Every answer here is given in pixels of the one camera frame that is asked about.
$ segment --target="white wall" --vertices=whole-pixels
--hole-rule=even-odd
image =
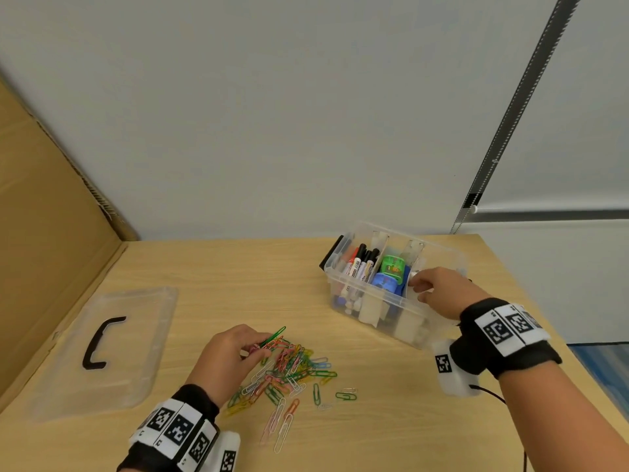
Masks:
[[[0,67],[144,238],[447,232],[555,1],[2,0]]]
[[[629,220],[469,223],[566,342],[629,341]]]
[[[629,209],[629,0],[581,0],[480,211]]]

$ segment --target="left hand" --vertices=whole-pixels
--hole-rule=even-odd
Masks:
[[[234,326],[214,335],[185,383],[200,386],[212,402],[221,407],[238,391],[251,370],[264,357],[271,356],[268,349],[253,348],[269,336],[271,333],[258,333],[247,325]],[[249,356],[242,359],[241,350],[249,352]]]

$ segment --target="hand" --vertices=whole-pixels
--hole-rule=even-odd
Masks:
[[[234,326],[218,333],[206,344],[201,352],[186,384],[196,384],[205,390],[218,407],[225,404],[264,357],[269,357],[268,349],[256,349],[254,345],[271,336],[258,333],[247,325]],[[249,352],[242,359],[240,351]]]
[[[441,316],[458,320],[468,306],[491,295],[454,270],[443,267],[421,270],[409,282],[422,303]]]

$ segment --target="pile of paper clips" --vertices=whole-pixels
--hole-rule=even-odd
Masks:
[[[312,350],[305,349],[300,344],[293,344],[280,336],[285,329],[286,326],[283,326],[277,333],[258,345],[260,348],[271,351],[279,350],[279,354],[276,354],[275,359],[271,356],[262,361],[262,369],[252,376],[248,385],[241,387],[232,396],[226,411],[227,415],[233,415],[250,408],[262,394],[268,397],[276,408],[264,427],[260,445],[268,442],[282,418],[283,422],[274,447],[276,454],[282,450],[288,431],[293,424],[295,411],[299,406],[299,399],[296,396],[306,389],[305,383],[319,379],[319,382],[313,385],[313,401],[318,410],[325,411],[330,409],[332,404],[321,402],[319,386],[327,384],[338,376],[335,371],[330,371],[332,365],[328,362],[328,358],[312,359]],[[346,388],[337,392],[335,397],[343,401],[356,401],[358,398],[356,393],[356,388]],[[294,398],[288,408],[286,408],[287,397]]]

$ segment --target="wristband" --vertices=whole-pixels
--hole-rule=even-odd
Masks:
[[[450,346],[452,360],[470,374],[485,369],[498,379],[505,371],[562,360],[550,335],[524,309],[498,298],[468,306],[460,316],[461,337]]]
[[[219,435],[218,407],[202,388],[187,384],[158,404],[129,439],[118,466],[142,472],[196,472]]]

